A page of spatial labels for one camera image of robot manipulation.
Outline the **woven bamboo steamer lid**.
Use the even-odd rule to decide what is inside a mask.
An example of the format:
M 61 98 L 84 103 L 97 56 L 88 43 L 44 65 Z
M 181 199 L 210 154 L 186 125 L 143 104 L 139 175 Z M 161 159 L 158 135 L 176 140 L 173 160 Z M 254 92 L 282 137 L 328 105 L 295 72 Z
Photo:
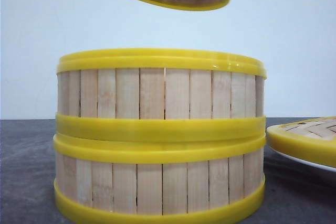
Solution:
M 270 126 L 267 142 L 289 156 L 335 167 L 335 116 Z

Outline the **front bamboo steamer basket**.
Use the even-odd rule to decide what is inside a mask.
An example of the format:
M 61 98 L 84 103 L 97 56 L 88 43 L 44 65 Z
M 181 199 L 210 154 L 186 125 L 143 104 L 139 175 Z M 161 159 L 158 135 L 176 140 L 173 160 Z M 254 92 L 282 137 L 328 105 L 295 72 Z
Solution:
M 263 135 L 103 141 L 56 134 L 55 201 L 75 223 L 237 223 L 264 199 Z

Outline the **white plate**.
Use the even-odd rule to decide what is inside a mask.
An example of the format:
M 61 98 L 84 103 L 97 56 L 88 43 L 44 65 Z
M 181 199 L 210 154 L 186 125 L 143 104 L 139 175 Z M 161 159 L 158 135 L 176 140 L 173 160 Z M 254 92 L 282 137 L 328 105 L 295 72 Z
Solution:
M 326 170 L 326 171 L 329 171 L 329 172 L 333 172 L 335 173 L 336 172 L 336 168 L 335 167 L 330 167 L 330 166 L 326 166 L 326 165 L 321 165 L 321 164 L 317 164 L 317 163 L 314 163 L 314 162 L 310 162 L 310 161 L 305 161 L 303 159 L 299 159 L 299 158 L 296 158 L 296 157 L 293 157 L 293 156 L 289 156 L 287 154 L 284 154 L 282 152 L 279 152 L 273 148 L 271 148 L 274 152 L 278 153 L 279 155 L 283 156 L 283 157 L 286 157 L 290 160 L 293 160 L 295 162 L 298 162 L 298 163 L 301 163 L 301 164 L 305 164 L 305 165 L 308 165 L 308 166 L 312 166 L 314 168 L 318 168 L 318 169 L 322 169 L 322 170 Z

